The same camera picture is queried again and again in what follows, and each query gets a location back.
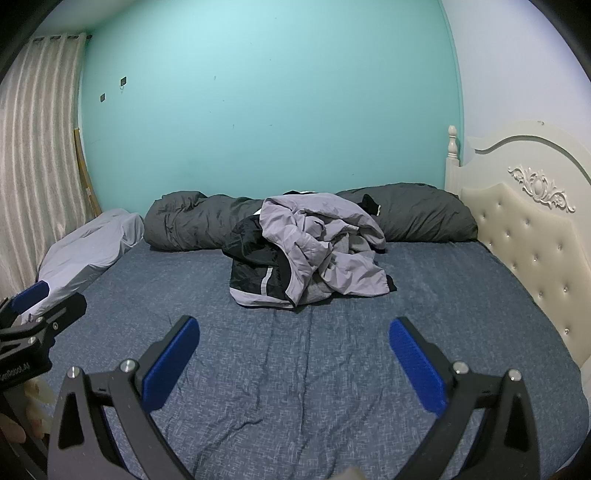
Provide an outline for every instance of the hand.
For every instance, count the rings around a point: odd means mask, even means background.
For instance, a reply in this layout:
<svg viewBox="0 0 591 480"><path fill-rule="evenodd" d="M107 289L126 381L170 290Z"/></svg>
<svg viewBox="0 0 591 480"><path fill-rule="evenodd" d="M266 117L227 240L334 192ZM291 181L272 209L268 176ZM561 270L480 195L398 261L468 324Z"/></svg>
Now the hand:
<svg viewBox="0 0 591 480"><path fill-rule="evenodd" d="M39 377L28 380L24 384L25 401L27 408L25 413L27 420L31 425L31 430L36 438L42 439L46 433L49 433L51 419L39 408L37 400L43 403L54 403L53 392L46 382ZM0 430L9 442L24 443L27 439L25 430L12 419L0 413Z"/></svg>

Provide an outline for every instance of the white headboard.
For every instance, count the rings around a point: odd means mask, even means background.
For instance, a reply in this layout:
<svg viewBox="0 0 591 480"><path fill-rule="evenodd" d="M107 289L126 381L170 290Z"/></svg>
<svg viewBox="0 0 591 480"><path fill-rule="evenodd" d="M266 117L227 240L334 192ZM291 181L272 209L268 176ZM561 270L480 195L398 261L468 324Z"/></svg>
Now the white headboard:
<svg viewBox="0 0 591 480"><path fill-rule="evenodd" d="M469 138L460 166L449 128L446 190L478 223L478 239L550 318L575 362L591 357L591 153L544 122Z"/></svg>

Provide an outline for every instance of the gray pillow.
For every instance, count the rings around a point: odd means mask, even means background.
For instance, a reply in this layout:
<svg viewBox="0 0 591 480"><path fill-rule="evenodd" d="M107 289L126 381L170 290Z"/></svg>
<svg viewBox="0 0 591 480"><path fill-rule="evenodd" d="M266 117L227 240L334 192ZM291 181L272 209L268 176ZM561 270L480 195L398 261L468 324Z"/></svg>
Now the gray pillow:
<svg viewBox="0 0 591 480"><path fill-rule="evenodd" d="M174 192L156 200L144 220L144 239L166 251L221 248L234 226L262 206L262 200L201 192Z"/></svg>
<svg viewBox="0 0 591 480"><path fill-rule="evenodd" d="M468 207L444 190L424 183L395 183L337 193L354 203L366 194L379 205L374 218L388 242L463 242L478 236Z"/></svg>

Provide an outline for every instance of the blue bed sheet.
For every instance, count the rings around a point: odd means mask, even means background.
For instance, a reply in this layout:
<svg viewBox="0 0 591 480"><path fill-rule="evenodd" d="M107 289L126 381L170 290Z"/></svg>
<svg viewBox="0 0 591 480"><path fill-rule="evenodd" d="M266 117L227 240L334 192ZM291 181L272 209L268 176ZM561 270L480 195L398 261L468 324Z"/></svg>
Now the blue bed sheet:
<svg viewBox="0 0 591 480"><path fill-rule="evenodd" d="M543 478L561 467L587 433L580 371L511 272L478 242L388 244L376 258L398 291L296 311L246 309L229 294L231 260L220 251L164 253L142 242L85 291L87 314L57 338L46 377L58 390L70 365L112 369L190 314L201 343L152 416L196 478L318 480L358 466L369 479L392 479L434 421L388 346L390 321L405 315L475 371L518 368ZM447 477L461 467L480 417Z"/></svg>

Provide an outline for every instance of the bedpost finial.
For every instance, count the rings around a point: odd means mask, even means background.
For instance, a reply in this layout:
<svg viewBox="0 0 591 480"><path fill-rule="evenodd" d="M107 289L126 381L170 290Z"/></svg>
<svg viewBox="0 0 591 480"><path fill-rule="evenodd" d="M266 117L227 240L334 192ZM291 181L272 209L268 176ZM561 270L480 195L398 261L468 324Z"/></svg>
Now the bedpost finial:
<svg viewBox="0 0 591 480"><path fill-rule="evenodd" d="M447 129L449 134L449 145L447 146L447 157L457 159L457 128L454 125L450 125Z"/></svg>

